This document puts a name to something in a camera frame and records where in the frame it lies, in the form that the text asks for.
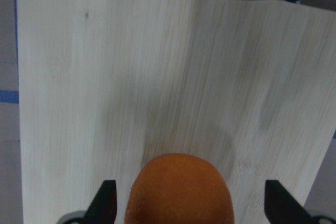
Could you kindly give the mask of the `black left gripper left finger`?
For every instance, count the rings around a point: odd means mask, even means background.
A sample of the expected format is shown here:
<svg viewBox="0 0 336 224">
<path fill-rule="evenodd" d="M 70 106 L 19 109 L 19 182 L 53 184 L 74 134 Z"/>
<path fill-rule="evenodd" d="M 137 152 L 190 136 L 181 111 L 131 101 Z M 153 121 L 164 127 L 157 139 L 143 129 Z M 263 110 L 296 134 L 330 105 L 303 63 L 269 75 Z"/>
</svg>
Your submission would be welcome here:
<svg viewBox="0 0 336 224">
<path fill-rule="evenodd" d="M 117 216 L 117 187 L 115 180 L 104 180 L 87 209 L 84 223 L 114 223 Z"/>
</svg>

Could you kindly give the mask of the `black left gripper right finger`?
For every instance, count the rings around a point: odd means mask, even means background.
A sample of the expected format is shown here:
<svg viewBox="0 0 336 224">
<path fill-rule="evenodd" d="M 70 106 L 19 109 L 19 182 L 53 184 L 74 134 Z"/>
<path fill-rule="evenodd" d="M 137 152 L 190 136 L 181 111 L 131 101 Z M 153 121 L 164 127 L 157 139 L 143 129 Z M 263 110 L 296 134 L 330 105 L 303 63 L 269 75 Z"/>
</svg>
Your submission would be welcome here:
<svg viewBox="0 0 336 224">
<path fill-rule="evenodd" d="M 309 213 L 278 180 L 266 180 L 264 212 L 270 223 L 313 223 Z"/>
</svg>

